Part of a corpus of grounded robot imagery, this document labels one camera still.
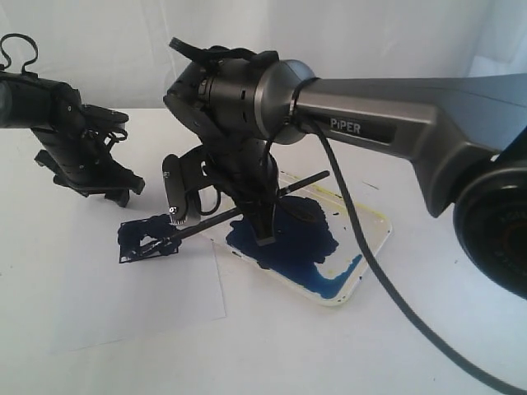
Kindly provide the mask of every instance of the white table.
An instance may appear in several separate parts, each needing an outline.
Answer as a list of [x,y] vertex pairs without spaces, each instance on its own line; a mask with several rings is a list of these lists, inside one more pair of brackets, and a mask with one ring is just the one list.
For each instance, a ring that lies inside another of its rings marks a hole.
[[[165,109],[125,112],[129,139],[113,153],[136,174],[161,176],[167,153],[198,143]],[[60,240],[82,226],[74,211],[85,200],[54,186],[51,173],[35,165],[39,143],[29,131],[1,134],[1,394],[494,393],[413,328],[371,274],[345,305],[325,308],[222,248],[226,318],[49,355],[65,264]],[[527,302],[464,256],[450,211],[429,217],[409,163],[333,146],[352,194],[393,222],[379,261],[412,307],[470,360],[527,388]],[[273,154],[300,176],[328,168],[312,137],[275,146]],[[333,180],[323,184],[336,190]],[[142,218],[145,204],[133,195],[129,210]]]

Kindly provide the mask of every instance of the blue paint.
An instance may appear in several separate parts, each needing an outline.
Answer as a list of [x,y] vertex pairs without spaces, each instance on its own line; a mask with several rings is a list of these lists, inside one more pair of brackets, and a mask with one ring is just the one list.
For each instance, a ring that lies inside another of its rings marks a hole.
[[226,242],[256,260],[262,268],[273,269],[324,299],[334,298],[362,256],[357,255],[347,270],[332,280],[321,276],[315,263],[324,263],[338,246],[322,207],[316,200],[306,197],[286,196],[282,200],[288,206],[309,212],[316,221],[299,221],[278,206],[274,221],[276,243],[259,247],[245,219],[231,222],[232,231]]

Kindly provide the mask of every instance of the paint smear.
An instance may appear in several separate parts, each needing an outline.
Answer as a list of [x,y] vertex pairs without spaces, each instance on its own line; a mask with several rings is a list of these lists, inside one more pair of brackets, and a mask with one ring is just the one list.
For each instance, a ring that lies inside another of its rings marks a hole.
[[277,206],[274,221],[276,243],[259,247],[247,220],[232,221],[232,231],[226,242],[247,257],[254,259],[261,268],[272,269],[324,299],[334,298],[343,288],[362,256],[357,255],[347,270],[333,279],[319,273],[315,263],[335,252],[338,241],[331,234],[326,215],[320,204],[307,197],[286,196],[286,207],[308,212],[315,221],[300,221]]

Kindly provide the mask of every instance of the paint tray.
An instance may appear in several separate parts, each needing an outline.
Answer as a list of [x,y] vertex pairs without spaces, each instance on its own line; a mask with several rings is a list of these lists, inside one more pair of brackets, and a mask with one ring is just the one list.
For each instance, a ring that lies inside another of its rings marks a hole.
[[[296,177],[280,174],[281,188],[296,181]],[[342,198],[312,184],[287,195],[283,201],[285,209],[277,207],[275,213],[274,244],[258,247],[242,215],[205,230],[203,235],[319,304],[345,302],[368,265],[353,235]],[[232,200],[222,195],[219,212],[233,206]],[[291,208],[295,207],[307,212],[313,221],[301,221],[291,215]],[[391,232],[391,224],[366,206],[356,207],[371,251],[377,253]]]

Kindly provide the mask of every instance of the white backdrop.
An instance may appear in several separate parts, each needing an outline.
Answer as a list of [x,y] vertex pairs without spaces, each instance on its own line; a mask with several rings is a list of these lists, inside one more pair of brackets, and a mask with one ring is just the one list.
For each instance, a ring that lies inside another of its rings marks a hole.
[[[277,49],[320,77],[463,77],[526,72],[526,28],[525,0],[0,1],[0,34],[38,42],[34,71],[112,108],[163,106],[187,64],[174,35]],[[7,43],[16,65],[27,47]]]

